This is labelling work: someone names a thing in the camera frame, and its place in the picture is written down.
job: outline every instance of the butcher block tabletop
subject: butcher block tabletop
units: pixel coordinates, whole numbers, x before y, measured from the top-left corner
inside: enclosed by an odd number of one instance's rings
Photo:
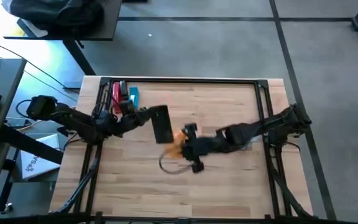
[[[84,77],[77,110],[91,114],[100,80],[101,77]],[[267,81],[273,112],[277,114],[289,106],[284,83],[282,79]],[[174,132],[181,130],[184,124],[196,123],[199,136],[210,136],[223,126],[259,120],[252,85],[177,82],[127,84],[139,89],[140,107],[168,105]],[[104,216],[115,217],[191,218],[273,216],[262,138],[244,151],[210,154],[201,158],[205,170],[199,174],[193,174],[190,170],[179,175],[164,173],[158,166],[158,157],[163,149],[164,145],[155,143],[151,121],[125,133],[123,138],[113,136],[105,140],[92,214],[103,212]],[[66,148],[50,204],[51,211],[60,208],[76,189],[85,150],[84,142],[74,142]],[[282,158],[288,188],[303,208],[313,213],[299,150],[286,145]],[[164,159],[163,164],[167,169],[177,169],[188,162]],[[88,189],[89,184],[84,191],[81,211],[85,211]],[[277,192],[280,211],[284,214],[278,186]]]

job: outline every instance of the metal table leg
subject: metal table leg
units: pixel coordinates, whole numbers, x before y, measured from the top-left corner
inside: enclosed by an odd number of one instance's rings
[[[73,56],[77,64],[81,67],[82,71],[84,71],[85,75],[96,75],[75,40],[63,40],[63,44],[66,46],[67,50],[71,56]],[[65,82],[64,85],[67,89],[75,90],[81,88],[81,83],[82,82]]]
[[[17,149],[39,156],[42,159],[46,159],[57,164],[62,163],[62,152],[47,146],[44,143],[38,142],[37,140],[6,125],[2,125],[1,127],[0,142],[9,143]]]
[[[13,160],[10,159],[6,159],[4,166],[2,167],[2,169],[7,170],[7,176],[5,178],[5,184],[4,187],[2,188],[2,192],[0,194],[0,212],[2,214],[5,214],[7,212],[10,212],[9,209],[12,209],[12,205],[9,206],[7,200],[9,198],[9,195],[11,194],[11,190],[12,190],[12,186],[13,186],[13,182],[11,182],[11,177],[12,177],[12,173],[14,172],[14,169],[16,168],[16,159],[19,155],[19,150],[16,149],[15,154],[13,156]]]

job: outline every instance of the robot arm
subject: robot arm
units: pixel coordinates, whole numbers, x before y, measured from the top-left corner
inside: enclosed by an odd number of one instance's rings
[[[96,144],[112,135],[122,137],[124,133],[143,126],[159,111],[168,110],[166,105],[135,110],[132,101],[123,102],[120,107],[123,111],[120,119],[101,108],[96,112],[94,110],[91,116],[72,109],[64,103],[59,103],[52,96],[40,95],[32,98],[27,115],[34,120],[52,120],[63,125],[58,128],[63,135],[67,136],[68,131],[71,130],[76,131],[85,142]]]
[[[253,137],[263,133],[268,133],[270,144],[282,146],[289,134],[301,135],[310,124],[308,115],[296,104],[252,124],[232,124],[218,129],[215,137],[196,137],[197,125],[187,124],[180,133],[176,133],[174,143],[166,148],[165,153],[171,158],[184,157],[191,162],[193,172],[198,173],[204,169],[200,156],[245,149]]]

